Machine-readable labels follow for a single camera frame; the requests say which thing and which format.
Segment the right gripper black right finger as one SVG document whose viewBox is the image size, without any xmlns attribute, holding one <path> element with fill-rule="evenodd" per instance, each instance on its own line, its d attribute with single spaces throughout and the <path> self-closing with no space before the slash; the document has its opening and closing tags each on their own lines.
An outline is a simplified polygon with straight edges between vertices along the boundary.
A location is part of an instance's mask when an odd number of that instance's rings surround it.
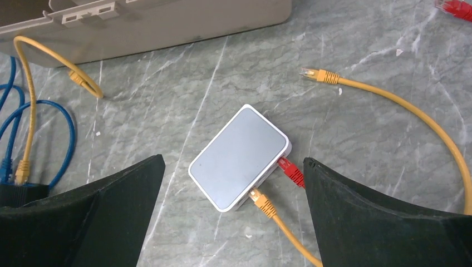
<svg viewBox="0 0 472 267">
<path fill-rule="evenodd" d="M 471 216 L 390 197 L 311 157 L 303 173 L 324 266 L 471 265 Z"/>
</svg>

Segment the black network switch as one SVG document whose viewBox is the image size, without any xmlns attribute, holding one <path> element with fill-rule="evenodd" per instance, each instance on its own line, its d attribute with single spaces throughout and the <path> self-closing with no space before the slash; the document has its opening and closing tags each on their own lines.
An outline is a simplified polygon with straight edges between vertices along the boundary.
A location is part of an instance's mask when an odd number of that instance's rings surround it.
<svg viewBox="0 0 472 267">
<path fill-rule="evenodd" d="M 1 207 L 22 207 L 33 201 L 44 199 L 48 195 L 48 185 L 1 183 Z"/>
</svg>

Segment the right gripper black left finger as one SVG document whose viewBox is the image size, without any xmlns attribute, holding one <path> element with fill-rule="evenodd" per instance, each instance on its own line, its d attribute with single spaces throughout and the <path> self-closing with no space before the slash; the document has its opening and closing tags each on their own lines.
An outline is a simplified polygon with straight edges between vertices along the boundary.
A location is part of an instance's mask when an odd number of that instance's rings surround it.
<svg viewBox="0 0 472 267">
<path fill-rule="evenodd" d="M 153 155 L 73 190 L 1 208 L 2 266 L 136 266 L 165 172 Z"/>
</svg>

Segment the blue ethernet cable long loop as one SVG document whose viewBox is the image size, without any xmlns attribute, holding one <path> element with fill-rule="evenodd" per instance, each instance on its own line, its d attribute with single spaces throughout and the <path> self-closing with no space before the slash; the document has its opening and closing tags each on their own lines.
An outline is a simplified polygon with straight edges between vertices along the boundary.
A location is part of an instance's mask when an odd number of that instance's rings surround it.
<svg viewBox="0 0 472 267">
<path fill-rule="evenodd" d="M 71 163 L 73 154 L 75 152 L 76 141 L 77 141 L 76 127 L 70 113 L 60 104 L 54 101 L 50 101 L 50 100 L 38 100 L 36 101 L 36 103 L 40 105 L 49 105 L 51 107 L 56 108 L 58 112 L 62 113 L 62 115 L 64 116 L 65 121 L 67 122 L 67 127 L 68 127 L 68 145 L 65 145 L 64 132 L 62 133 L 62 135 L 54 133 L 48 142 L 51 145 L 51 148 L 47 149 L 43 153 L 44 157 L 46 157 L 43 163 L 44 164 L 51 163 L 52 160 L 50 160 L 50 158 L 54 158 L 54 159 L 58 158 L 58 156 L 52 156 L 53 153 L 59 151 L 57 146 L 61 145 L 62 147 L 67 147 L 67 151 L 64 153 L 64 160 L 62 161 L 62 164 L 60 168 L 58 169 L 57 174 L 54 176 L 54 178 L 52 178 L 52 180 L 48 184 L 48 189 L 51 191 L 60 182 L 61 178 L 63 177 L 63 175 L 65 174 L 67 168 L 69 167 Z M 21 121 L 23 111 L 30 108 L 30 105 L 31 105 L 30 102 L 27 102 L 27 103 L 25 103 L 24 101 L 20 102 L 19 108 L 13 111 L 1 125 L 1 135 L 3 135 L 5 131 L 7 130 L 7 128 L 10 126 L 10 124 L 11 123 L 13 124 L 10 138 L 9 138 L 7 148 L 6 148 L 6 153 L 3 160 L 1 161 L 1 183 L 2 184 L 13 185 L 13 180 L 11 180 L 11 176 L 12 176 L 11 154 L 14 149 L 14 142 L 16 139 L 16 134 L 19 127 L 19 123 Z"/>
</svg>

